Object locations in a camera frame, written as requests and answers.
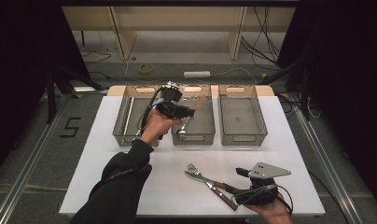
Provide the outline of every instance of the hand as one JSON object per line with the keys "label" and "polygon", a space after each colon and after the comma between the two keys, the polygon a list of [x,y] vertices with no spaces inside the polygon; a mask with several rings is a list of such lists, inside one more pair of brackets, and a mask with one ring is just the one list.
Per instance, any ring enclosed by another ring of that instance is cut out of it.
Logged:
{"label": "hand", "polygon": [[141,140],[151,144],[159,138],[160,135],[168,133],[173,125],[182,124],[181,119],[168,119],[163,116],[157,109],[151,109],[147,116],[145,131],[142,133]]}
{"label": "hand", "polygon": [[257,212],[270,224],[288,224],[293,223],[290,214],[284,204],[275,199],[273,203],[264,206],[244,204],[245,207]]}

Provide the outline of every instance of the white table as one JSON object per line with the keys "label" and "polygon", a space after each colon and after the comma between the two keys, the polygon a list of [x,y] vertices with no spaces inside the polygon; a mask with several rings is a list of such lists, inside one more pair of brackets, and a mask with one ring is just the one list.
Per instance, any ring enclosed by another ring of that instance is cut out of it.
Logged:
{"label": "white table", "polygon": [[[72,216],[88,200],[92,187],[100,180],[107,162],[120,151],[112,132],[122,97],[104,97],[84,147],[76,172],[66,192],[61,214]],[[325,213],[307,173],[301,154],[287,124],[282,107],[274,96],[260,96],[261,110],[268,135],[261,147],[221,146],[217,98],[213,98],[216,134],[211,146],[177,147],[170,133],[163,136],[150,155],[153,171],[145,183],[138,207],[138,217],[251,217],[257,214],[243,206],[231,210],[214,192],[184,174],[193,163],[203,175],[239,189],[248,189],[250,180],[235,173],[263,161],[291,171],[275,178],[293,198],[294,215],[320,216]],[[286,201],[289,198],[282,189]]]}

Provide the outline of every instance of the spoon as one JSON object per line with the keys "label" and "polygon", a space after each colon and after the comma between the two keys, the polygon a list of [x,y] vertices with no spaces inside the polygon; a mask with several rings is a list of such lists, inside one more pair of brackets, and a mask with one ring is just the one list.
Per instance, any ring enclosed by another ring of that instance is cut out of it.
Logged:
{"label": "spoon", "polygon": [[188,120],[189,120],[190,117],[188,117],[185,121],[185,123],[183,124],[183,126],[181,128],[179,128],[176,133],[186,133],[186,130],[185,130],[185,127],[186,127],[186,124],[188,123]]}

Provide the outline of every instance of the black tape marking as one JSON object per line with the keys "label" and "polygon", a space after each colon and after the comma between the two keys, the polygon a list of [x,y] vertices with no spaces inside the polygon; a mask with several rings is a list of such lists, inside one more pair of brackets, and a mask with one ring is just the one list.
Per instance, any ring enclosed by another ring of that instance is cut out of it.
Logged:
{"label": "black tape marking", "polygon": [[81,118],[69,118],[67,120],[66,124],[65,124],[64,129],[65,130],[75,130],[75,132],[73,134],[71,134],[71,135],[60,135],[61,138],[76,137],[76,133],[77,133],[77,131],[78,131],[79,128],[78,127],[69,127],[69,122],[72,119],[81,119]]}

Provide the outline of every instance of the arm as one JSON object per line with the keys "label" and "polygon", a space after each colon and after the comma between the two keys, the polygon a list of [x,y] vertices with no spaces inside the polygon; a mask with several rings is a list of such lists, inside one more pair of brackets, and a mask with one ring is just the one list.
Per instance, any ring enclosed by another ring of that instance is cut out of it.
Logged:
{"label": "arm", "polygon": [[257,212],[261,215],[269,224],[289,224],[293,223],[290,214],[288,213],[284,204],[278,200],[273,201],[273,203],[258,206],[251,204],[244,204],[245,207]]}
{"label": "arm", "polygon": [[180,123],[180,119],[167,119],[153,109],[141,139],[133,141],[133,147],[127,154],[120,152],[109,161],[102,179],[107,180],[130,169],[135,171],[106,182],[101,180],[70,223],[134,223],[140,194],[151,172],[148,162],[153,148],[149,144]]}

